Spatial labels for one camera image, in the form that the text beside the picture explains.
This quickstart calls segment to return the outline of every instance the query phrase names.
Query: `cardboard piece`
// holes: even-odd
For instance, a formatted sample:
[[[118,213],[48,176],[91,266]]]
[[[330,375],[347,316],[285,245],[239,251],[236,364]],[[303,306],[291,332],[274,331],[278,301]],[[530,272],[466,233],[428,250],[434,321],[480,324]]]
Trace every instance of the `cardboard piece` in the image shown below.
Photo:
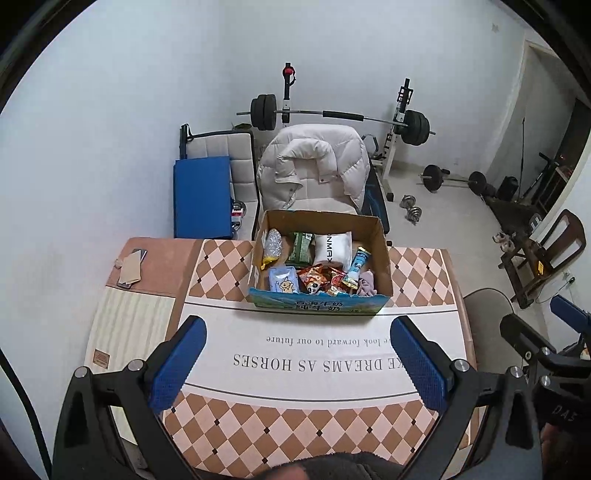
[[[141,280],[140,263],[142,259],[142,252],[135,251],[127,255],[123,259],[121,266],[121,273],[119,274],[119,282],[130,285]]]
[[[373,297],[308,295],[305,293],[276,293],[269,291],[268,268],[261,271],[264,239],[271,228],[283,236],[283,249],[279,260],[273,265],[285,263],[293,247],[289,233],[305,232],[317,235],[351,232],[353,255],[359,246],[372,254],[362,271],[374,272],[375,288]],[[373,314],[381,310],[394,295],[388,247],[382,223],[372,216],[348,213],[314,212],[310,210],[268,210],[265,212],[256,236],[252,252],[252,268],[249,279],[249,299],[256,306],[266,309],[290,309],[301,312],[322,313],[363,313]]]

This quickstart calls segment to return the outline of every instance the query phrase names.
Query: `blue gripper pad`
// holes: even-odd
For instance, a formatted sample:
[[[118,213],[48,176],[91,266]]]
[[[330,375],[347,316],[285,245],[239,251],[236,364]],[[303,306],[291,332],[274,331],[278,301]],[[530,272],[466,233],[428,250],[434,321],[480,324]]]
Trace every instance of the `blue gripper pad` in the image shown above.
[[[591,335],[589,315],[562,295],[556,295],[550,300],[550,310],[576,332]]]
[[[411,333],[403,319],[406,323],[410,322],[416,331]],[[425,337],[408,317],[397,317],[390,326],[390,342],[425,406],[442,414],[447,409],[449,388],[444,376],[421,346],[421,343],[427,343]]]
[[[156,414],[170,408],[205,347],[207,327],[202,318],[189,317],[169,342],[176,342],[151,383],[148,404]]]

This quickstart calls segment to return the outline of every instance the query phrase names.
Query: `purple plush toy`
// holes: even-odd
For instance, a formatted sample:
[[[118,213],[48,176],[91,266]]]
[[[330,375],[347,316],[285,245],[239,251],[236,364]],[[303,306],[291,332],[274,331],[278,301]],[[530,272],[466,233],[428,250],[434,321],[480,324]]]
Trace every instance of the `purple plush toy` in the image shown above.
[[[374,289],[374,272],[371,270],[359,274],[359,289],[357,295],[360,297],[373,297],[378,291]]]

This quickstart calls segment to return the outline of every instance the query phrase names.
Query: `white puffer jacket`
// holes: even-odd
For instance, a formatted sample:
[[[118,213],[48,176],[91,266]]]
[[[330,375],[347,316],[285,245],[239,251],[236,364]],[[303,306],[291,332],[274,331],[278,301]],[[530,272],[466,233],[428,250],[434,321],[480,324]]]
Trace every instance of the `white puffer jacket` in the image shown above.
[[[265,149],[256,173],[265,210],[339,195],[361,210],[368,175],[367,150],[354,128],[315,124],[282,129]]]

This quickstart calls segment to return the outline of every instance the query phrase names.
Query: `blue board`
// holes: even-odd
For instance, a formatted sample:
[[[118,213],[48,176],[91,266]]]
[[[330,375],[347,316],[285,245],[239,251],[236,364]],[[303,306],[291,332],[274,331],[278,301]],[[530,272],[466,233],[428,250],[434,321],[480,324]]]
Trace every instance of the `blue board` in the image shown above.
[[[175,238],[231,238],[230,157],[174,164]]]

